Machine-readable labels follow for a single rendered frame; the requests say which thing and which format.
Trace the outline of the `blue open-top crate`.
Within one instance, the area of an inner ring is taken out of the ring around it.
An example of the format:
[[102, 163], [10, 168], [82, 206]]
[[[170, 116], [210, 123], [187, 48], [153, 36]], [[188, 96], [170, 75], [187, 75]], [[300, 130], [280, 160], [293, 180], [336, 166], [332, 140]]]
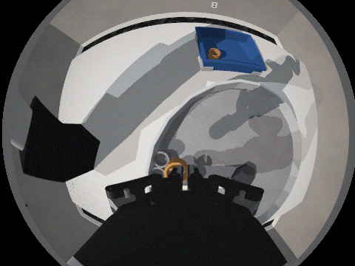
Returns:
[[[195, 30], [201, 71], [244, 72], [257, 76], [262, 71], [266, 71], [266, 66], [251, 35], [214, 27], [195, 27]], [[218, 60], [208, 58], [211, 48], [220, 51]]]

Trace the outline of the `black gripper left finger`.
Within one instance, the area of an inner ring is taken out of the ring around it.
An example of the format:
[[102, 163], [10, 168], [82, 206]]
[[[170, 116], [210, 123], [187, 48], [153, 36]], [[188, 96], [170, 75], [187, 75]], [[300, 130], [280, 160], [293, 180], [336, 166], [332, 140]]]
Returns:
[[[151, 185], [152, 191], [145, 194], [145, 188], [149, 185]], [[177, 190], [183, 190], [183, 166], [173, 168], [168, 177], [162, 178], [161, 174], [150, 174], [134, 180], [108, 185], [105, 188], [113, 213], [120, 206], [151, 194], [151, 205], [173, 204]]]

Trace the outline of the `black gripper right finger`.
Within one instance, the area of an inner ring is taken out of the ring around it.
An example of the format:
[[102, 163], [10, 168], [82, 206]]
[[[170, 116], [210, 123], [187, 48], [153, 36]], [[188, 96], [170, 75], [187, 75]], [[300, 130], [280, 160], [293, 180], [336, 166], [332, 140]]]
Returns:
[[[219, 186], [225, 189], [225, 194], [218, 192]], [[209, 175], [209, 178], [203, 179], [199, 169], [193, 168], [193, 165], [188, 165], [187, 191], [189, 190], [193, 190], [195, 203], [198, 205], [218, 205], [218, 196], [220, 196], [247, 207], [252, 216], [257, 213], [257, 209], [264, 193], [262, 188], [231, 180], [216, 174]]]

